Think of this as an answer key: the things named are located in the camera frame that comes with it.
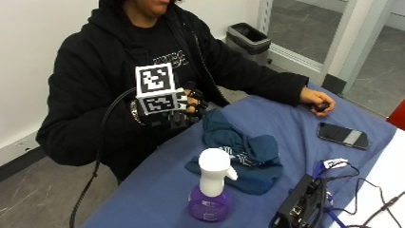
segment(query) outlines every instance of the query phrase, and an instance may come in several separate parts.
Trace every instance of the teal cloth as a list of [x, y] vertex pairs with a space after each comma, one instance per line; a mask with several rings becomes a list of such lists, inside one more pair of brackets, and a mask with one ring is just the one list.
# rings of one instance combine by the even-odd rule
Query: teal cloth
[[[270, 135], [250, 138], [228, 122], [220, 110], [210, 111], [203, 118], [203, 140], [210, 148], [220, 148], [231, 155], [231, 163], [239, 173], [238, 180], [226, 183], [250, 195], [263, 195], [283, 175], [278, 141]], [[194, 157], [187, 169], [200, 174], [199, 157]]]

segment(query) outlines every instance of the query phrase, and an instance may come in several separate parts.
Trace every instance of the blue tablecloth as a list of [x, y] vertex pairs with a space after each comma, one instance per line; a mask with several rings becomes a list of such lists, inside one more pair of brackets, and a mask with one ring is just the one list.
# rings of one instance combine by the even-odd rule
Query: blue tablecloth
[[[222, 109], [230, 123], [251, 137], [268, 134], [279, 143], [284, 174], [268, 193], [244, 194], [228, 186], [234, 207], [230, 218], [219, 223], [194, 219], [187, 211], [188, 196], [199, 183], [199, 175], [186, 169], [191, 158], [206, 149], [203, 127], [198, 123], [182, 135], [166, 142], [122, 183], [102, 207], [86, 222], [86, 228], [124, 227], [230, 227], [263, 228], [306, 173], [311, 174], [320, 160], [344, 158], [368, 172], [391, 142], [396, 128], [371, 116], [363, 109], [331, 94], [337, 101], [336, 110], [325, 118], [316, 117], [310, 107], [292, 107], [250, 96]], [[365, 131], [369, 139], [367, 151], [323, 141], [317, 138], [317, 123], [328, 122]], [[349, 168], [328, 172], [339, 176], [353, 172]], [[356, 179], [331, 182], [337, 207], [355, 197]], [[332, 220], [324, 216], [323, 227]]]

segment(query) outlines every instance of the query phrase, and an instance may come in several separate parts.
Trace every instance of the black electronic device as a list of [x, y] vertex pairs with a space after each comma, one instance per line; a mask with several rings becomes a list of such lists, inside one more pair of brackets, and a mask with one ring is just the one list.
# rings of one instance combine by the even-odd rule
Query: black electronic device
[[284, 200], [268, 228], [317, 227], [325, 197], [324, 179], [304, 175]]
[[368, 149], [368, 134], [352, 128], [331, 123], [319, 123], [317, 136], [325, 141], [340, 143], [357, 149]]
[[320, 105], [315, 105], [316, 112], [323, 112], [329, 107], [329, 103], [323, 103]]

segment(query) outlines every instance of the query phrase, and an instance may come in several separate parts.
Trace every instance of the spray bottle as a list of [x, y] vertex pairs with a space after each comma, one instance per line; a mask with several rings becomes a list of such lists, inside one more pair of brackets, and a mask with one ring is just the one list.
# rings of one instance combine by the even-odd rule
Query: spray bottle
[[199, 164], [202, 179], [190, 193], [190, 214], [204, 221], [223, 221], [227, 219], [231, 207], [224, 178], [227, 176], [235, 181], [239, 175], [231, 166], [230, 154], [222, 149], [204, 150]]

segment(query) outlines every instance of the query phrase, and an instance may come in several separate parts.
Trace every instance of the smartphone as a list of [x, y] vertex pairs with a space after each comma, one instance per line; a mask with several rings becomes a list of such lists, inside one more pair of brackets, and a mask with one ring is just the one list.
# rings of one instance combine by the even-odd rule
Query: smartphone
[[331, 123], [319, 123], [317, 136], [333, 143], [368, 150], [368, 134], [363, 131]]

